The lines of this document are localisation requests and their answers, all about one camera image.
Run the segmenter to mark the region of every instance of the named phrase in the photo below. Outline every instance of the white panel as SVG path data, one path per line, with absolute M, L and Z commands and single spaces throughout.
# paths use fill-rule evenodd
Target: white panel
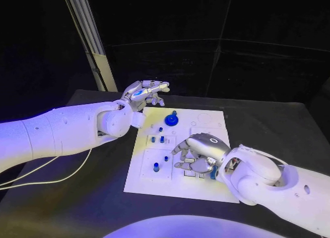
M 177 112 L 179 123 L 167 126 L 164 117 L 173 111 Z M 211 179 L 211 174 L 185 172 L 173 167 L 180 161 L 180 153 L 164 161 L 164 156 L 192 133 L 211 133 L 229 145 L 223 112 L 146 107 L 143 113 L 147 118 L 137 133 L 124 192 L 238 203 L 226 185 Z M 153 170 L 154 163 L 159 163 L 159 172 Z

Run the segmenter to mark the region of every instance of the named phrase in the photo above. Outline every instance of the silver robot hand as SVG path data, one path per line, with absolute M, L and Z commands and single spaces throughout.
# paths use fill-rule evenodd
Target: silver robot hand
M 182 151 L 180 160 L 185 161 L 189 150 L 196 158 L 195 162 L 177 162 L 175 167 L 206 174 L 213 171 L 213 165 L 221 166 L 231 148 L 213 135 L 200 133 L 192 135 L 176 146 L 172 154 L 176 155 Z
M 157 96 L 157 92 L 169 92 L 169 82 L 144 80 L 136 81 L 126 89 L 121 99 L 126 100 L 133 108 L 133 111 L 140 111 L 147 103 L 164 106 L 163 99 Z

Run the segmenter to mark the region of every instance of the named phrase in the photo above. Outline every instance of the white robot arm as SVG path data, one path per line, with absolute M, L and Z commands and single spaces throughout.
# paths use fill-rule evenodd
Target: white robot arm
M 77 154 L 124 136 L 130 125 L 141 128 L 147 102 L 163 100 L 169 83 L 137 81 L 114 102 L 92 103 L 51 110 L 19 121 L 0 123 L 0 172 L 12 166 L 51 156 Z
M 187 151 L 193 163 L 175 167 L 209 173 L 218 166 L 216 180 L 223 182 L 248 205 L 261 204 L 284 220 L 330 238 L 330 177 L 287 165 L 270 154 L 239 145 L 232 150 L 212 135 L 192 135 L 175 148 L 173 154 Z

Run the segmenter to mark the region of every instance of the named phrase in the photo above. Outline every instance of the white cable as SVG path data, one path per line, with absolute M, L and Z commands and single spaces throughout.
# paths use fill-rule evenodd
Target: white cable
M 265 153 L 264 151 L 255 150 L 252 149 L 257 153 L 262 154 L 264 156 L 267 156 L 268 158 L 275 159 L 280 163 L 283 163 L 284 165 L 287 165 L 288 163 L 285 161 L 283 161 L 281 159 L 278 159 L 277 157 L 274 157 L 272 155 L 270 155 L 268 153 Z
M 13 188 L 13 187 L 20 187 L 20 186 L 26 186 L 26 185 L 35 185 L 35 184 L 48 184 L 48 183 L 56 183 L 56 182 L 62 182 L 64 180 L 66 180 L 81 169 L 81 167 L 84 166 L 87 160 L 88 160 L 88 157 L 90 157 L 90 154 L 91 154 L 91 151 L 92 149 L 90 149 L 90 152 L 88 152 L 88 156 L 81 164 L 81 166 L 78 167 L 78 169 L 74 171 L 74 173 L 66 176 L 64 179 L 61 180 L 55 180 L 55 181 L 45 181 L 45 182 L 29 182 L 29 183 L 23 183 L 23 184 L 19 184 L 19 185 L 13 185 L 13 186 L 9 186 L 9 187 L 2 187 L 0 190 L 5 190 L 5 189 L 9 189 L 9 188 Z
M 55 161 L 55 159 L 58 159 L 58 158 L 59 158 L 59 156 L 55 157 L 52 160 L 49 160 L 43 165 L 41 165 L 35 170 L 32 170 L 32 171 L 30 171 L 29 173 L 26 173 L 23 176 L 18 177 L 16 179 L 13 179 L 13 180 L 9 181 L 9 182 L 2 183 L 0 186 L 3 186 L 3 185 L 6 185 L 7 183 L 12 183 L 12 182 L 18 181 L 19 179 L 22 179 L 25 176 L 28 176 L 30 173 L 33 173 L 36 170 L 39 170 L 42 167 L 45 167 L 45 166 L 46 166 L 52 161 Z

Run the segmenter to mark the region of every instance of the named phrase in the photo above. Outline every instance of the black tablecloth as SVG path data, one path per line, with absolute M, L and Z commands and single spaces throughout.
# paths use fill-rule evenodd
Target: black tablecloth
M 113 101 L 120 95 L 78 90 L 68 105 Z M 223 111 L 232 147 L 242 143 L 288 164 L 330 176 L 330 145 L 303 104 L 163 98 L 166 107 Z M 136 134 L 137 129 L 130 128 L 123 138 L 95 148 L 84 167 L 64 182 L 9 190 L 0 203 L 0 237 L 103 237 L 130 223 L 166 215 L 223 218 L 287 237 L 320 237 L 280 219 L 261 205 L 123 192 Z M 87 153 L 59 157 L 15 184 L 64 178 Z M 30 161 L 20 174 L 49 159 Z

